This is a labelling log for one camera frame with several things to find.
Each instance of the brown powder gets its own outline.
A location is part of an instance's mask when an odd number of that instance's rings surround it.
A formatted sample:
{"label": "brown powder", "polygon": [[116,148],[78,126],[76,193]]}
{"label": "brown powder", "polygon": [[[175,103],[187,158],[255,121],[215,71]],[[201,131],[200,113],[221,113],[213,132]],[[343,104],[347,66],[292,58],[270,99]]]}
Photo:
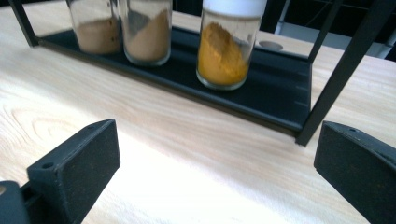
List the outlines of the brown powder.
{"label": "brown powder", "polygon": [[82,23],[76,29],[81,50],[93,54],[107,54],[120,50],[119,26],[114,18]]}
{"label": "brown powder", "polygon": [[124,40],[130,56],[141,61],[157,61],[165,57],[169,48],[168,10],[148,21],[135,36]]}

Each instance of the orange powder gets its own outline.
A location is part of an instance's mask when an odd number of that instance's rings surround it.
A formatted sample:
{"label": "orange powder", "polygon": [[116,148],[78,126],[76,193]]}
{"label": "orange powder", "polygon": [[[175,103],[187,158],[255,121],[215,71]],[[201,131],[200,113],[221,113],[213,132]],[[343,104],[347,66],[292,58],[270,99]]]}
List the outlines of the orange powder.
{"label": "orange powder", "polygon": [[219,85],[233,85],[248,73],[239,46],[228,31],[217,23],[210,23],[201,33],[198,53],[198,72],[207,81]]}

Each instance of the spice jar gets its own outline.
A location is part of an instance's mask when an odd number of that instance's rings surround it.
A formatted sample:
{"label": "spice jar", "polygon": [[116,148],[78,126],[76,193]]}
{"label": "spice jar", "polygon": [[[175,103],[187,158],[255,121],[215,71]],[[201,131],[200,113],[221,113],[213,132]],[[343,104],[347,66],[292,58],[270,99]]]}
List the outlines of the spice jar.
{"label": "spice jar", "polygon": [[204,0],[197,76],[208,88],[231,91],[246,80],[266,0]]}
{"label": "spice jar", "polygon": [[121,50],[117,0],[67,0],[79,48],[92,54]]}
{"label": "spice jar", "polygon": [[137,65],[166,63],[171,49],[172,0],[120,0],[127,59]]}

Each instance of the white jar lid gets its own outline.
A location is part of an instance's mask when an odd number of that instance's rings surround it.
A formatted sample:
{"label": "white jar lid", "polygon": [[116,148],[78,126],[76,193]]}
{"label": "white jar lid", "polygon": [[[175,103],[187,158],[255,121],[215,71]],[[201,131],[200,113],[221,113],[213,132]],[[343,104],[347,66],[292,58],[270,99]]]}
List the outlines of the white jar lid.
{"label": "white jar lid", "polygon": [[262,17],[267,0],[204,0],[205,10],[235,17]]}

